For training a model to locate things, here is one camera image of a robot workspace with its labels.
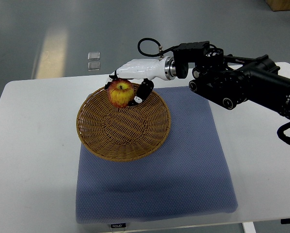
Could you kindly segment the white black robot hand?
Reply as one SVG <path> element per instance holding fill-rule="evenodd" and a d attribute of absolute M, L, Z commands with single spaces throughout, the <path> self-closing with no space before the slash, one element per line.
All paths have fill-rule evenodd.
<path fill-rule="evenodd" d="M 104 89 L 109 89 L 109 86 L 118 79 L 142 80 L 134 99 L 128 103 L 128 106 L 135 106 L 149 97 L 154 88 L 152 82 L 154 78 L 171 81 L 175 77 L 177 77 L 177 74 L 173 57 L 165 57 L 161 60 L 133 59 L 109 75 Z"/>

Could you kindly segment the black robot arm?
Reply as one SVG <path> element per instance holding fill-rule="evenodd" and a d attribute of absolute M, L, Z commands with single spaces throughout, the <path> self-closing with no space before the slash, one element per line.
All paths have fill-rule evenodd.
<path fill-rule="evenodd" d="M 268 55 L 242 58 L 224 55 L 221 48 L 205 42 L 182 43 L 173 49 L 176 75 L 184 79 L 193 63 L 189 88 L 228 109 L 250 100 L 290 119 L 290 79 Z"/>

